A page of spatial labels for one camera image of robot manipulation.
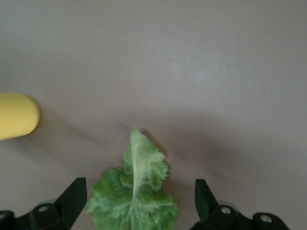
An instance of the lettuce leaf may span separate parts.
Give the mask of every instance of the lettuce leaf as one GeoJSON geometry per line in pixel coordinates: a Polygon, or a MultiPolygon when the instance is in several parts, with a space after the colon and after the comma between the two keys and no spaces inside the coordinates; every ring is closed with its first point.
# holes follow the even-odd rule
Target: lettuce leaf
{"type": "Polygon", "coordinates": [[[178,207],[162,191],[165,155],[136,128],[124,152],[124,168],[111,169],[93,185],[85,210],[97,230],[171,230],[178,207]]]}

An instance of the lettuce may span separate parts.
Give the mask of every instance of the lettuce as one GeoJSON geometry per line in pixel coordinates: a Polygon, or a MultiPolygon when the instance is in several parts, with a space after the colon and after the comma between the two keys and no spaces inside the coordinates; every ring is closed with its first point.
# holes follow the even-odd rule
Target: lettuce
{"type": "Polygon", "coordinates": [[[165,155],[136,128],[124,152],[124,168],[111,169],[93,185],[85,210],[97,230],[170,230],[178,207],[162,191],[165,155]]]}

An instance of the yellow cylinder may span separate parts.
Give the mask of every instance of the yellow cylinder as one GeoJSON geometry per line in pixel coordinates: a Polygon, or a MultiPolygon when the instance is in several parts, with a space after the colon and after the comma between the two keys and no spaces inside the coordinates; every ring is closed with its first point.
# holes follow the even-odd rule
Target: yellow cylinder
{"type": "Polygon", "coordinates": [[[31,133],[38,125],[37,102],[28,95],[0,93],[0,140],[31,133]]]}

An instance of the green leaf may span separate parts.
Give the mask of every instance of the green leaf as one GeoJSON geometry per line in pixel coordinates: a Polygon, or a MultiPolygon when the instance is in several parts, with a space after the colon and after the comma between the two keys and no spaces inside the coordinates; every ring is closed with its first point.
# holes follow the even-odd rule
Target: green leaf
{"type": "Polygon", "coordinates": [[[124,168],[111,169],[93,187],[85,210],[97,230],[171,230],[178,207],[162,191],[165,155],[136,128],[124,152],[124,168]]]}

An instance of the table surface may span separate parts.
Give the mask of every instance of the table surface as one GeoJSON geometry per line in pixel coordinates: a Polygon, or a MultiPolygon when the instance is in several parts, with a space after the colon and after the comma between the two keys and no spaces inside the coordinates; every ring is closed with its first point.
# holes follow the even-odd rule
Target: table surface
{"type": "MultiPolygon", "coordinates": [[[[0,142],[0,209],[24,214],[123,165],[135,126],[165,150],[176,230],[194,181],[292,230],[307,216],[307,3],[3,1],[0,92],[37,99],[31,134],[0,142]]],[[[93,230],[83,212],[73,230],[93,230]]]]}

